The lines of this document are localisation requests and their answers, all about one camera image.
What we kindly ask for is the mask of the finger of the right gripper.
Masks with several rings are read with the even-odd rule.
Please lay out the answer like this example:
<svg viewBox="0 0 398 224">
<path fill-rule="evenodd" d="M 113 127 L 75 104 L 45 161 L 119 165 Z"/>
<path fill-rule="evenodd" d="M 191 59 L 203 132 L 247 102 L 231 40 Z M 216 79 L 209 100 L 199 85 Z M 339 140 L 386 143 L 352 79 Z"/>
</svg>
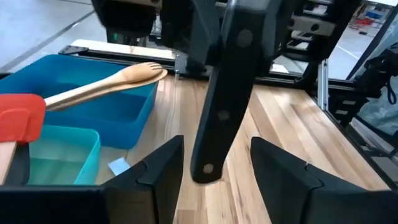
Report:
<svg viewBox="0 0 398 224">
<path fill-rule="evenodd" d="M 227 1 L 164 0 L 162 43 L 187 57 L 186 67 L 225 67 L 221 25 Z"/>
<path fill-rule="evenodd" d="M 264 20 L 264 58 L 272 59 L 284 41 L 296 0 L 270 0 Z"/>
</svg>

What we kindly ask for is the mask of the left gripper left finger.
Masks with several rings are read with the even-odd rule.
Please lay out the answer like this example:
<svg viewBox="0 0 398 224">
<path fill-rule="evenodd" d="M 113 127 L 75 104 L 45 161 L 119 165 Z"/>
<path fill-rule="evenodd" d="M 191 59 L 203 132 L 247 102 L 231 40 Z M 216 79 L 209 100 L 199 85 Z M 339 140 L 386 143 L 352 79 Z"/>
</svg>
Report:
<svg viewBox="0 0 398 224">
<path fill-rule="evenodd" d="M 183 176 L 183 136 L 176 135 L 105 182 L 110 223 L 172 223 Z"/>
</svg>

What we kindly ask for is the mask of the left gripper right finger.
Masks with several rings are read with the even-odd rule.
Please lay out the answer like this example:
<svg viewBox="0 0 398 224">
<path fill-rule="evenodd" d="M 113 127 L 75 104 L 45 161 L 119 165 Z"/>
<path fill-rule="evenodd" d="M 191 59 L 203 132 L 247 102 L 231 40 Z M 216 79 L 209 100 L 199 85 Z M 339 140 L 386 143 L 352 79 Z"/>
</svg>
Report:
<svg viewBox="0 0 398 224">
<path fill-rule="evenodd" d="M 260 137 L 251 160 L 272 223 L 397 224 L 397 192 L 366 190 Z"/>
</svg>

